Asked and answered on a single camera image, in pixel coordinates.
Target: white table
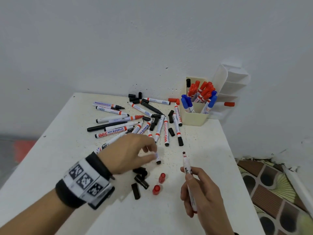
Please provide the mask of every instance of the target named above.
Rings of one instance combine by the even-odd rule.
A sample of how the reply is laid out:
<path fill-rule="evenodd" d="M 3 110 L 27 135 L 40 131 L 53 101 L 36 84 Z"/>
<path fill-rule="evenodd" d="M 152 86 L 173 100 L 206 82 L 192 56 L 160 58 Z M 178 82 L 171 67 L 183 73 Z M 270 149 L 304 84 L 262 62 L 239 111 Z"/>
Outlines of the white table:
<path fill-rule="evenodd" d="M 75 162 L 113 137 L 96 139 L 94 132 L 87 132 L 86 128 L 98 125 L 97 118 L 112 116 L 96 110 L 94 101 L 124 106 L 123 111 L 131 115 L 139 113 L 126 97 L 75 93 L 0 190 L 0 226 L 50 191 Z M 174 109 L 174 105 L 151 104 L 166 115 Z M 174 124 L 169 127 L 175 130 Z M 204 234 L 197 216 L 189 218 L 180 200 L 184 183 L 180 167 L 182 151 L 186 151 L 191 165 L 202 167 L 220 187 L 234 231 L 264 235 L 219 121 L 209 119 L 202 127 L 183 125 L 180 129 L 182 147 L 176 136 L 170 136 L 170 146 L 165 147 L 162 130 L 157 143 L 162 164 L 145 166 L 150 187 L 145 190 L 139 185 L 139 200 L 131 190 L 135 174 L 117 175 L 111 198 L 96 211 L 87 205 L 77 209 L 57 234 Z M 166 180 L 161 193 L 154 196 L 152 189 L 162 172 Z"/>

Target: fingernail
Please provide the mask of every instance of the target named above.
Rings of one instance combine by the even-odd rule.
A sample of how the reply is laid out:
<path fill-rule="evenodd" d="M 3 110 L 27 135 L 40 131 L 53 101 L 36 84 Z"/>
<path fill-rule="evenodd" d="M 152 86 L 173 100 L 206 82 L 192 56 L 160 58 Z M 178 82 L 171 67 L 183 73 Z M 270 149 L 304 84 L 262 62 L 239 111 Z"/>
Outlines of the fingernail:
<path fill-rule="evenodd" d="M 186 180 L 191 180 L 193 178 L 193 176 L 191 174 L 186 174 L 185 176 Z"/>

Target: wall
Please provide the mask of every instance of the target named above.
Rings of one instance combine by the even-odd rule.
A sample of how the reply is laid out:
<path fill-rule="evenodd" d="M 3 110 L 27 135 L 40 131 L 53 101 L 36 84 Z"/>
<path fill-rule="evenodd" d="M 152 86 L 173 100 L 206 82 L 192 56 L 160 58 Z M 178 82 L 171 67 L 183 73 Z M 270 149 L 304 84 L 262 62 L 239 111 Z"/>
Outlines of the wall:
<path fill-rule="evenodd" d="M 300 64 L 313 60 L 312 4 L 0 0 L 0 134 L 38 137 L 75 91 L 178 97 L 185 76 L 212 77 L 220 62 L 235 62 L 252 82 L 222 121 L 234 155 L 283 157 L 311 140 L 302 118 L 310 108 L 293 84 L 300 78 L 311 98 L 310 64 Z"/>

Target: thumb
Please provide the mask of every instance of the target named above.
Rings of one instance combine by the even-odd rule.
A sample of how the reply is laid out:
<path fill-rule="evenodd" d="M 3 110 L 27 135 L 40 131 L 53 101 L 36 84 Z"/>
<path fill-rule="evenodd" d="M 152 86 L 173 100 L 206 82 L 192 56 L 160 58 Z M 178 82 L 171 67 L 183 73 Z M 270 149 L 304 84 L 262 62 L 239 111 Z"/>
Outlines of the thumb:
<path fill-rule="evenodd" d="M 136 168 L 141 167 L 143 164 L 149 163 L 154 159 L 156 159 L 155 154 L 149 154 L 146 156 L 137 157 L 135 160 L 135 166 L 136 166 Z"/>
<path fill-rule="evenodd" d="M 203 205 L 204 203 L 207 203 L 208 200 L 204 196 L 199 183 L 193 177 L 193 175 L 192 174 L 186 174 L 185 179 L 186 179 L 187 185 L 188 185 L 191 193 L 194 196 L 196 204 L 197 205 Z"/>

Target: hand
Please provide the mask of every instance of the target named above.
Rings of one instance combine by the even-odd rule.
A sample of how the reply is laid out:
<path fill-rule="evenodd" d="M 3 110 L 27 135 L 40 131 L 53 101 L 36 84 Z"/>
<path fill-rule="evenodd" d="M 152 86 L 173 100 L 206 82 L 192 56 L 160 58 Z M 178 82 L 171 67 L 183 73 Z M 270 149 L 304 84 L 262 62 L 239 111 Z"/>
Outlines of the hand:
<path fill-rule="evenodd" d="M 186 182 L 182 185 L 180 198 L 184 201 L 187 215 L 194 216 L 190 204 L 188 186 L 194 196 L 198 209 L 198 219 L 207 235 L 234 235 L 227 217 L 224 202 L 218 186 L 199 167 L 191 167 L 192 174 L 185 176 Z"/>
<path fill-rule="evenodd" d="M 143 149 L 145 153 L 156 152 L 157 146 L 153 138 L 143 134 L 129 133 L 107 146 L 98 156 L 112 174 L 121 174 L 156 158 L 154 153 L 139 157 L 140 149 Z"/>

